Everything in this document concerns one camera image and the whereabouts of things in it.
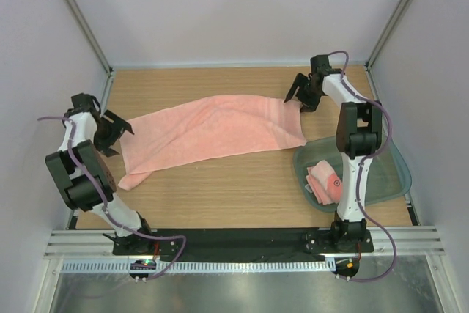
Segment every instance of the gray floor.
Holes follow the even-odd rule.
[[[363,258],[357,277],[382,273],[390,258]],[[123,284],[122,275],[62,274],[52,312],[296,313],[443,312],[425,257],[400,257],[392,274],[371,284],[331,273],[174,275]],[[101,295],[87,299],[80,295]]]

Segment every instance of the wooden table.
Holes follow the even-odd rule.
[[[211,95],[264,95],[284,98],[298,72],[308,67],[240,67],[117,72],[108,108],[131,119]],[[371,90],[362,67],[347,77],[367,97]],[[323,97],[314,113],[301,114],[309,140],[336,133],[339,108]],[[294,150],[258,152],[202,161],[153,173],[132,191],[118,190],[152,228],[328,227],[332,213],[313,208],[302,194],[292,165]],[[125,174],[122,156],[106,160],[118,182]],[[404,198],[367,207],[388,226],[411,225]],[[78,229],[108,228],[83,213]]]

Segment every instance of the pink cloth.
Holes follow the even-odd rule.
[[[327,161],[320,161],[316,166],[308,168],[306,181],[318,203],[329,205],[340,202],[342,181]]]
[[[255,95],[218,95],[129,121],[135,135],[120,139],[130,190],[152,172],[265,150],[303,146],[300,104]]]

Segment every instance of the green basket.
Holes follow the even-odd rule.
[[[322,212],[333,213],[337,204],[321,205],[316,196],[308,191],[306,185],[307,168],[326,160],[337,175],[342,179],[343,164],[341,153],[337,150],[336,138],[327,137],[317,141],[310,141],[299,147],[293,155],[293,165],[300,183],[301,191],[311,205]],[[366,184],[365,205],[387,201],[406,194],[412,185],[409,168],[394,143],[380,155],[373,158],[369,168],[368,183]]]

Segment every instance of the white wall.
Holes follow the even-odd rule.
[[[31,312],[40,260],[67,211],[44,157],[70,96],[102,93],[105,74],[62,0],[0,0],[0,310]]]
[[[365,61],[398,0],[77,0],[116,66]]]
[[[373,68],[413,174],[424,224],[435,224],[459,285],[469,266],[469,0],[413,0]]]

